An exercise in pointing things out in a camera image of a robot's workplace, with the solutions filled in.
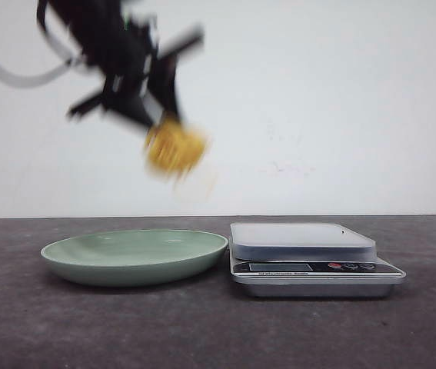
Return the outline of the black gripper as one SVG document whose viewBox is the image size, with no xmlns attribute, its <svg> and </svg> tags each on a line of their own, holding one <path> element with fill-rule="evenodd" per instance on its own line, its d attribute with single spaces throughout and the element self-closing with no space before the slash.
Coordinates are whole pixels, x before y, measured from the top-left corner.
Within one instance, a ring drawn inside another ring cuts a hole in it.
<svg viewBox="0 0 436 369">
<path fill-rule="evenodd" d="M 193 29 L 180 36 L 161 54 L 151 41 L 150 22 L 125 23 L 120 14 L 71 13 L 65 24 L 79 43 L 88 65 L 99 68 L 105 82 L 102 89 L 76 105 L 68 114 L 83 116 L 102 107 L 145 129 L 158 123 L 144 105 L 149 92 L 164 115 L 182 122 L 175 78 L 178 56 L 203 42 L 204 32 Z"/>
</svg>

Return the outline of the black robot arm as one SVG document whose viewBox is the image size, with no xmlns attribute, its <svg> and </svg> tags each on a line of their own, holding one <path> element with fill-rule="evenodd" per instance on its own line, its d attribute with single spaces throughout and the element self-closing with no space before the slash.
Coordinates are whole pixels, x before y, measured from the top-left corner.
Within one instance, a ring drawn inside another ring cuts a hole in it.
<svg viewBox="0 0 436 369">
<path fill-rule="evenodd" d="M 152 128 L 156 122 L 144 104 L 145 94 L 150 94 L 164 115 L 181 118 L 175 88 L 178 57 L 202 43 L 200 28 L 161 50 L 151 36 L 153 21 L 124 17 L 120 1 L 40 1 L 37 22 L 54 48 L 60 44 L 47 29 L 47 8 L 52 8 L 81 49 L 80 57 L 70 58 L 68 63 L 96 67 L 105 76 L 102 90 L 71 106 L 70 116 L 81 117 L 101 107 Z"/>
</svg>

